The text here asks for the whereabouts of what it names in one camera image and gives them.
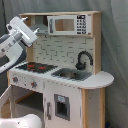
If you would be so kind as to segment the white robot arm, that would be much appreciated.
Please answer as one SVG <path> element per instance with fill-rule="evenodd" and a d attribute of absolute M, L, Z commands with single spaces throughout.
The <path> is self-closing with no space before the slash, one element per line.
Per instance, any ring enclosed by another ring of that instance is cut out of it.
<path fill-rule="evenodd" d="M 0 67 L 0 74 L 8 71 L 25 59 L 26 52 L 19 45 L 23 42 L 31 47 L 37 40 L 38 29 L 32 31 L 26 24 L 28 18 L 14 17 L 7 25 L 8 34 L 0 38 L 0 58 L 6 56 L 9 62 Z M 19 118 L 1 118 L 0 128 L 42 128 L 41 119 L 35 114 L 27 114 Z"/>

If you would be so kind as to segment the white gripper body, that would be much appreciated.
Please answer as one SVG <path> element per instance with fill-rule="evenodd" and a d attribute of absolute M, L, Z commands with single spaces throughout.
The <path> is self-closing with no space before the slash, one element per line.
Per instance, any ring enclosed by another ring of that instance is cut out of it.
<path fill-rule="evenodd" d="M 38 29 L 35 31 L 32 31 L 25 23 L 24 21 L 27 20 L 27 18 L 20 19 L 19 17 L 14 17 L 7 25 L 7 30 L 10 34 L 14 35 L 20 35 L 21 39 L 24 41 L 24 43 L 31 47 L 32 44 L 37 40 L 36 33 L 38 32 Z"/>

